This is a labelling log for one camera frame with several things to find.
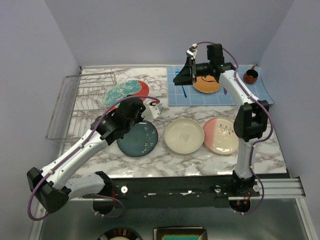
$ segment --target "gray wall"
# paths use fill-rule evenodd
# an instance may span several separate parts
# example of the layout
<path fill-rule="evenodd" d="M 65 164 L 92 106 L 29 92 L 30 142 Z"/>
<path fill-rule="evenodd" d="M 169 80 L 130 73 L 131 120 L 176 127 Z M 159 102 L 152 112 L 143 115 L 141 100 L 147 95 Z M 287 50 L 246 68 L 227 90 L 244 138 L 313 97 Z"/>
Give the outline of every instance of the gray wall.
<path fill-rule="evenodd" d="M 320 2 L 295 0 L 261 60 L 289 171 L 300 176 L 320 236 Z"/>
<path fill-rule="evenodd" d="M 184 64 L 195 42 L 257 63 L 293 0 L 45 0 L 80 65 Z M 202 48 L 202 59 L 206 57 Z"/>
<path fill-rule="evenodd" d="M 25 240 L 26 173 L 57 156 L 45 135 L 63 77 L 79 68 L 43 0 L 2 0 L 0 33 L 0 238 Z"/>

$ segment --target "blue marker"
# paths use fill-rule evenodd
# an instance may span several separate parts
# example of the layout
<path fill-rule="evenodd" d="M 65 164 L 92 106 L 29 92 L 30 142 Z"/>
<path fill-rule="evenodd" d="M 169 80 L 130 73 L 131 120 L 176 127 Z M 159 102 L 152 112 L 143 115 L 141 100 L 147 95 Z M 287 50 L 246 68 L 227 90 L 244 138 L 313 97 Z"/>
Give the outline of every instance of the blue marker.
<path fill-rule="evenodd" d="M 177 76 L 179 73 L 180 73 L 180 71 L 179 71 L 178 69 L 175 70 L 175 75 L 176 75 L 176 76 Z M 184 97 L 187 98 L 187 94 L 186 94 L 186 91 L 185 91 L 185 89 L 184 89 L 184 86 L 181 85 L 181 87 L 182 87 L 182 91 L 183 91 Z"/>

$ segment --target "marble countertop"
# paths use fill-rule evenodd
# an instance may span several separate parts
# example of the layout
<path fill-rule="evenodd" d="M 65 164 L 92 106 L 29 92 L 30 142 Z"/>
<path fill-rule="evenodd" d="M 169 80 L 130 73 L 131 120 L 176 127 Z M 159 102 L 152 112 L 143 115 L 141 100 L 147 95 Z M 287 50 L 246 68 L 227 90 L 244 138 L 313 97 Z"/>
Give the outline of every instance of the marble countertop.
<path fill-rule="evenodd" d="M 238 152 L 227 156 L 217 155 L 202 145 L 192 154 L 179 155 L 168 149 L 163 134 L 169 123 L 180 118 L 193 119 L 201 126 L 213 117 L 234 120 L 238 112 L 236 106 L 168 106 L 166 67 L 85 68 L 82 74 L 109 71 L 115 73 L 117 83 L 127 80 L 146 82 L 149 85 L 149 95 L 160 99 L 162 113 L 152 122 L 158 131 L 158 144 L 145 156 L 130 157 L 122 153 L 114 142 L 84 164 L 74 178 L 88 176 L 96 171 L 103 171 L 111 178 L 212 176 L 232 173 Z M 102 101 L 98 101 L 97 105 L 103 109 Z M 92 116 L 83 118 L 89 124 L 94 120 Z M 269 131 L 270 126 L 264 135 L 268 135 Z M 257 174 L 286 173 L 286 164 L 275 134 L 268 141 L 257 145 L 255 158 L 254 170 Z"/>

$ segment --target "small object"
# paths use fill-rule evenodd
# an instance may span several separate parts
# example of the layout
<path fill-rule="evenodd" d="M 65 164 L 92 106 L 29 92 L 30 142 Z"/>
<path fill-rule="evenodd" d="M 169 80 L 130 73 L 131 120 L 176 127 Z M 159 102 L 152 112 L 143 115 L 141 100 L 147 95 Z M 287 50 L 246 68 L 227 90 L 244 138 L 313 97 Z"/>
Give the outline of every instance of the small object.
<path fill-rule="evenodd" d="M 97 240 L 142 240 L 142 238 L 131 229 L 117 227 L 106 231 Z"/>
<path fill-rule="evenodd" d="M 171 122 L 165 129 L 164 141 L 177 154 L 190 154 L 203 144 L 205 133 L 196 121 L 181 118 Z"/>
<path fill-rule="evenodd" d="M 225 117 L 214 117 L 204 126 L 204 144 L 215 154 L 229 155 L 239 148 L 234 122 Z"/>
<path fill-rule="evenodd" d="M 243 75 L 243 81 L 246 84 L 254 84 L 258 79 L 258 72 L 255 70 L 255 66 L 246 71 Z"/>
<path fill-rule="evenodd" d="M 182 87 L 182 91 L 183 91 L 183 95 L 184 95 L 184 97 L 185 97 L 185 98 L 187 98 L 187 94 L 186 94 L 186 91 L 185 91 L 185 89 L 184 89 L 184 86 L 183 86 L 183 85 L 181 85 L 181 87 Z"/>
<path fill-rule="evenodd" d="M 117 139 L 119 149 L 131 157 L 142 157 L 150 153 L 158 143 L 158 131 L 149 121 L 135 124 L 123 139 Z"/>
<path fill-rule="evenodd" d="M 208 240 L 207 230 L 201 226 L 160 227 L 153 230 L 154 240 Z"/>
<path fill-rule="evenodd" d="M 258 193 L 260 191 L 260 187 L 258 185 L 254 185 L 253 186 L 253 191 Z"/>
<path fill-rule="evenodd" d="M 145 121 L 154 120 L 160 115 L 161 115 L 160 108 L 154 105 L 145 105 L 145 110 L 141 114 L 141 116 Z"/>
<path fill-rule="evenodd" d="M 198 76 L 193 87 L 204 94 L 212 94 L 218 91 L 221 84 L 213 76 Z"/>
<path fill-rule="evenodd" d="M 123 194 L 126 194 L 126 193 L 128 192 L 128 188 L 127 188 L 126 186 L 123 186 L 123 187 L 121 188 L 121 192 L 122 192 Z"/>

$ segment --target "dish rack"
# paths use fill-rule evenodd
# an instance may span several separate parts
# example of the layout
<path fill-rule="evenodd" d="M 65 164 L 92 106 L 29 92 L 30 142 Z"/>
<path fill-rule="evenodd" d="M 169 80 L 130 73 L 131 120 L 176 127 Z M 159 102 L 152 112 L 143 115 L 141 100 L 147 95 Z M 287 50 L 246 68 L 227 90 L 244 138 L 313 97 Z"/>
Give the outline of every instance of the dish rack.
<path fill-rule="evenodd" d="M 117 85 L 114 72 L 66 76 L 54 106 L 46 138 L 64 145 L 77 142 L 105 111 L 104 97 Z"/>

